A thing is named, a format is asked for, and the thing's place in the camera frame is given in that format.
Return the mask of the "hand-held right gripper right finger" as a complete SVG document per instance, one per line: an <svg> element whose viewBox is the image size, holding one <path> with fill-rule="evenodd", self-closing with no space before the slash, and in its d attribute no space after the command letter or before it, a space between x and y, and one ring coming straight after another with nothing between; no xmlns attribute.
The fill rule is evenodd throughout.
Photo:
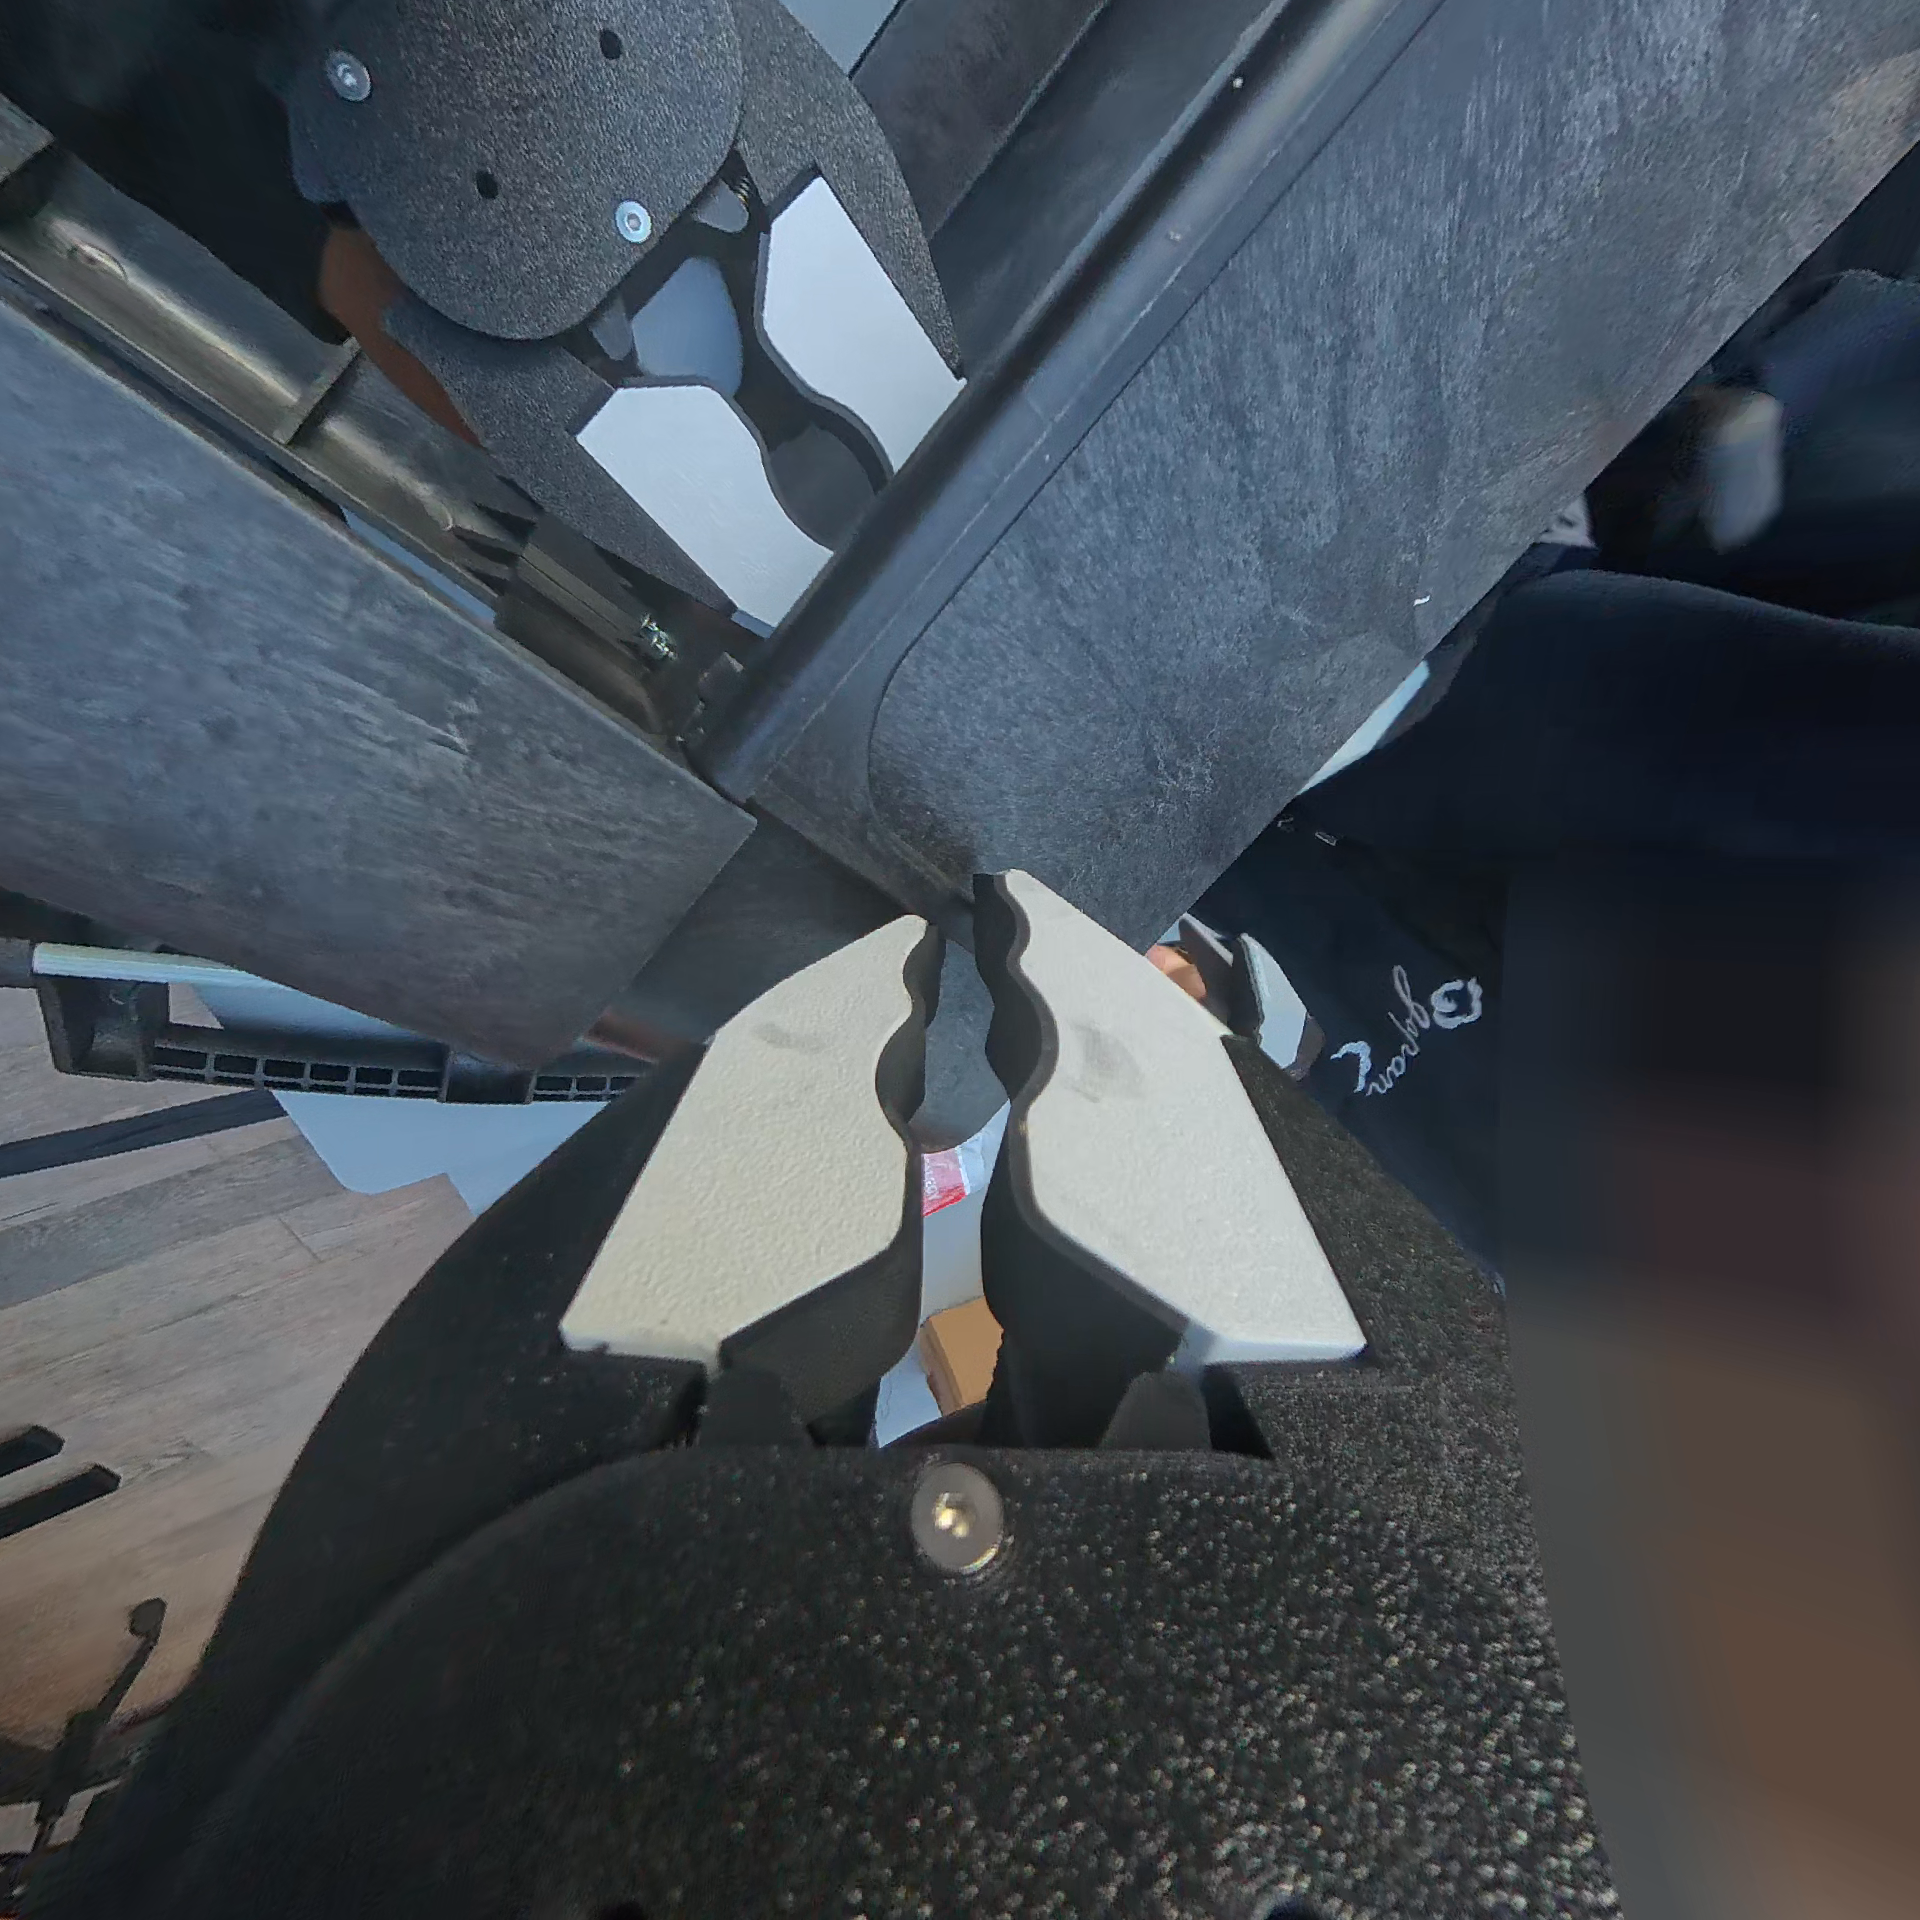
<svg viewBox="0 0 1920 1920"><path fill-rule="evenodd" d="M979 1216L999 1325L978 1437L1206 1441L1231 1365L1347 1365L1359 1318L1277 1153L1259 1044L1025 870L976 876L987 1058L1008 1096Z"/></svg>

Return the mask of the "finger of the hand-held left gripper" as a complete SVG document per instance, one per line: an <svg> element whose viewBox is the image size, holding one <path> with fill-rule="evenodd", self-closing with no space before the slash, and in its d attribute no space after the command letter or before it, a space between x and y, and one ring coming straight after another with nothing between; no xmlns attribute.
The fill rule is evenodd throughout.
<svg viewBox="0 0 1920 1920"><path fill-rule="evenodd" d="M894 480L965 394L847 206L811 176L759 237L752 325L797 396Z"/></svg>
<svg viewBox="0 0 1920 1920"><path fill-rule="evenodd" d="M847 410L782 381L622 381L578 445L746 626L776 626L888 482Z"/></svg>

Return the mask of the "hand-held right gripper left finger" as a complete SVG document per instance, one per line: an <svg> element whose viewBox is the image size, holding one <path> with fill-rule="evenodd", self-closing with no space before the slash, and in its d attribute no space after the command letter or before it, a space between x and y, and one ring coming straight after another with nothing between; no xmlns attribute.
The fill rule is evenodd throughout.
<svg viewBox="0 0 1920 1920"><path fill-rule="evenodd" d="M942 933L898 917L721 1024L565 1314L575 1353L775 1379L833 1422L921 1324L923 1098Z"/></svg>

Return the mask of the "person's left hand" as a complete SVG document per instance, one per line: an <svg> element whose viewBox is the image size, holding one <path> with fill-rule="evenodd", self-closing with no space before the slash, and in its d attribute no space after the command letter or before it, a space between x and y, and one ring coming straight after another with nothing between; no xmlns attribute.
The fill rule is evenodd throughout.
<svg viewBox="0 0 1920 1920"><path fill-rule="evenodd" d="M321 308L401 398L459 441L481 445L434 374L386 332L387 308L401 286L361 228L346 225L326 228L318 291Z"/></svg>

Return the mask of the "cardboard box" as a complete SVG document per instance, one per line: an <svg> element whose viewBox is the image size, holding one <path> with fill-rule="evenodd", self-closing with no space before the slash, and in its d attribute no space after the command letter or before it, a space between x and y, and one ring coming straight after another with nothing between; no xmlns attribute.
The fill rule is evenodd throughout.
<svg viewBox="0 0 1920 1920"><path fill-rule="evenodd" d="M989 1396L999 1350L1001 1324L979 1297L935 1312L918 1329L918 1362L939 1416Z"/></svg>

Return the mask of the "white panel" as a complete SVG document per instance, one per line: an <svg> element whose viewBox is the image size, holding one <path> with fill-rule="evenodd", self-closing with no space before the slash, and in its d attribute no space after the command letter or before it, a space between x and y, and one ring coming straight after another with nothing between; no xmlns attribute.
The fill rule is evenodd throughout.
<svg viewBox="0 0 1920 1920"><path fill-rule="evenodd" d="M491 1107L321 1092L277 1092L277 1102L343 1188L387 1193L446 1178L473 1216L605 1109L602 1102Z"/></svg>

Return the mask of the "person's dark hoodie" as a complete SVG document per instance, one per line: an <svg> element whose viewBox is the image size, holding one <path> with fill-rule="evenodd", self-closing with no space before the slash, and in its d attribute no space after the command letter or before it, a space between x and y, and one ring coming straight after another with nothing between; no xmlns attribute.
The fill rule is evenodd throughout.
<svg viewBox="0 0 1920 1920"><path fill-rule="evenodd" d="M1782 509L1717 554L1695 456L1713 387L1782 404ZM1914 273L1799 280L1575 497L1441 643L1383 739L1310 784L1198 912L1250 934L1328 1038L1307 1089L1483 1264L1499 1261L1499 1022L1517 882L1488 634L1551 577L1727 592L1818 618L1914 626Z"/></svg>

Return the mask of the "black plastic frame bar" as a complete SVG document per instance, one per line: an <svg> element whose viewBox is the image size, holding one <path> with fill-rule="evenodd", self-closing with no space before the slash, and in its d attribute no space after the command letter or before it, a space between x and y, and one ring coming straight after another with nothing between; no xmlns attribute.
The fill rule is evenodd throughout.
<svg viewBox="0 0 1920 1920"><path fill-rule="evenodd" d="M51 1065L121 1083L376 1098L473 1109L601 1104L646 1065L597 1044L522 1069L175 952L6 937Z"/></svg>

